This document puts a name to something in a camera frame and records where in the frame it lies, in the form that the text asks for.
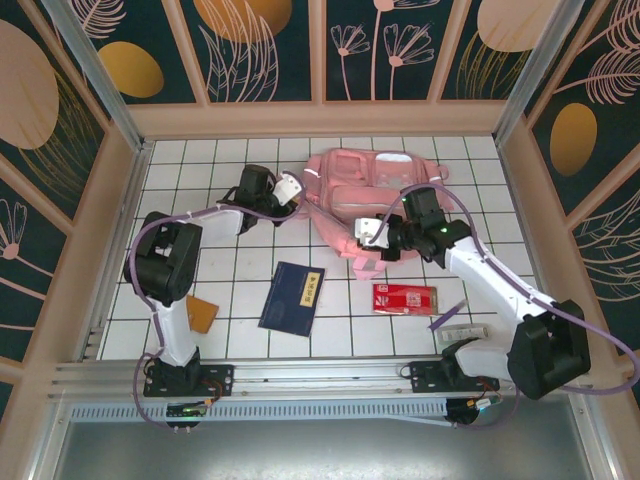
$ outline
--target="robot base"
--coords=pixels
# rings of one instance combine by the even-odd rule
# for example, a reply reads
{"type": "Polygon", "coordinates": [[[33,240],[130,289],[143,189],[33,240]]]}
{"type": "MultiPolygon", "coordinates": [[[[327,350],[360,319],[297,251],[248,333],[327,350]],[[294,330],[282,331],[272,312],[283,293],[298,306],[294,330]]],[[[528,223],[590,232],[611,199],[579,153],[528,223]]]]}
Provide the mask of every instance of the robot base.
{"type": "Polygon", "coordinates": [[[149,398],[228,397],[233,388],[233,372],[233,365],[200,365],[199,351],[184,367],[156,359],[145,371],[143,395],[149,398]]]}
{"type": "MultiPolygon", "coordinates": [[[[413,393],[483,392],[485,389],[485,385],[478,378],[462,374],[458,375],[455,381],[451,381],[441,360],[411,362],[409,379],[413,393]]],[[[485,378],[484,381],[495,391],[500,388],[500,382],[495,378],[485,378]]]]}

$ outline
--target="gray surface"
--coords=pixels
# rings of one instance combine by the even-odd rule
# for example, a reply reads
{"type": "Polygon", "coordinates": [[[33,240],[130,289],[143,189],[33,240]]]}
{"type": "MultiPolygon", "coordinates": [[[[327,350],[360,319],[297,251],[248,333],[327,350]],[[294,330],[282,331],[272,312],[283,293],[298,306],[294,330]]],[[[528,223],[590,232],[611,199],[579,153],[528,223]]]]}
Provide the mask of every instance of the gray surface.
{"type": "Polygon", "coordinates": [[[60,480],[591,478],[564,397],[523,401],[487,432],[396,420],[208,423],[190,436],[72,424],[63,452],[60,480]]]}

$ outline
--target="pink backpack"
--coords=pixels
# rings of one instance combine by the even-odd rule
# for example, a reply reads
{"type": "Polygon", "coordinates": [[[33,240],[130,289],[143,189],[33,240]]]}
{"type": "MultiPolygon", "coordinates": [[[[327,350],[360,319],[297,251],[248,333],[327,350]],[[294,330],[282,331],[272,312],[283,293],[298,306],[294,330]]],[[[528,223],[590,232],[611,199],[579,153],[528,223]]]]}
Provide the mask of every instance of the pink backpack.
{"type": "MultiPolygon", "coordinates": [[[[353,236],[356,218],[386,213],[405,187],[442,184],[447,167],[404,152],[375,152],[337,148],[313,155],[303,173],[307,210],[322,239],[343,258],[353,258],[358,280],[368,280],[387,267],[380,252],[366,251],[353,236]]],[[[437,192],[440,206],[452,210],[449,197],[437,192]]],[[[402,204],[396,211],[404,217],[402,204]]],[[[417,256],[402,252],[401,260],[417,256]]]]}

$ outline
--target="leaf pattern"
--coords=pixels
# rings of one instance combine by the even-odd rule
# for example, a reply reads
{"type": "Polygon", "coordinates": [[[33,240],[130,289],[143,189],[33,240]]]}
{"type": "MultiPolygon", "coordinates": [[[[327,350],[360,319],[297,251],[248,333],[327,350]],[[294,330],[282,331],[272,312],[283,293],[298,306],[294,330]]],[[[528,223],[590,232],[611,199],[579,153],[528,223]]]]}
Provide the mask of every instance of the leaf pattern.
{"type": "Polygon", "coordinates": [[[623,105],[640,86],[640,50],[612,50],[602,55],[591,67],[585,84],[592,102],[623,105]]]}
{"type": "Polygon", "coordinates": [[[70,3],[89,38],[109,38],[127,14],[124,0],[70,0],[70,3]]]}
{"type": "Polygon", "coordinates": [[[575,233],[599,300],[640,298],[640,191],[623,205],[582,222],[575,233]]]}
{"type": "Polygon", "coordinates": [[[215,31],[210,35],[200,28],[209,50],[207,90],[214,102],[270,101],[278,87],[278,51],[271,28],[262,18],[257,18],[248,4],[246,25],[230,0],[221,0],[221,7],[214,2],[203,5],[215,31]],[[218,8],[223,8],[221,16],[218,8]],[[241,38],[242,41],[228,41],[241,38]]]}
{"type": "Polygon", "coordinates": [[[606,35],[609,44],[619,52],[640,48],[640,0],[618,2],[606,35]]]}

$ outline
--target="metal base plate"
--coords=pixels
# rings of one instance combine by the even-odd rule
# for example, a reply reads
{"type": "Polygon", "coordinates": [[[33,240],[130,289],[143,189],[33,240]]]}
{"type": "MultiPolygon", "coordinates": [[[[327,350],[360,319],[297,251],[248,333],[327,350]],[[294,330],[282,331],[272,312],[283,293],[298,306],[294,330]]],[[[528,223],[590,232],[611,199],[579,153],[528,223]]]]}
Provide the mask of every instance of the metal base plate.
{"type": "MultiPolygon", "coordinates": [[[[484,384],[473,377],[460,378],[455,386],[451,385],[440,360],[411,362],[409,372],[413,393],[482,392],[485,389],[484,384]]],[[[483,380],[496,391],[500,388],[500,382],[495,378],[483,380]]]]}
{"type": "Polygon", "coordinates": [[[149,398],[157,397],[213,397],[219,392],[218,388],[212,388],[211,385],[217,387],[222,385],[222,396],[231,395],[233,388],[233,365],[202,365],[200,367],[201,382],[193,390],[184,388],[176,388],[164,385],[159,377],[157,367],[150,366],[148,369],[147,379],[151,379],[151,383],[145,383],[143,395],[149,398]]]}

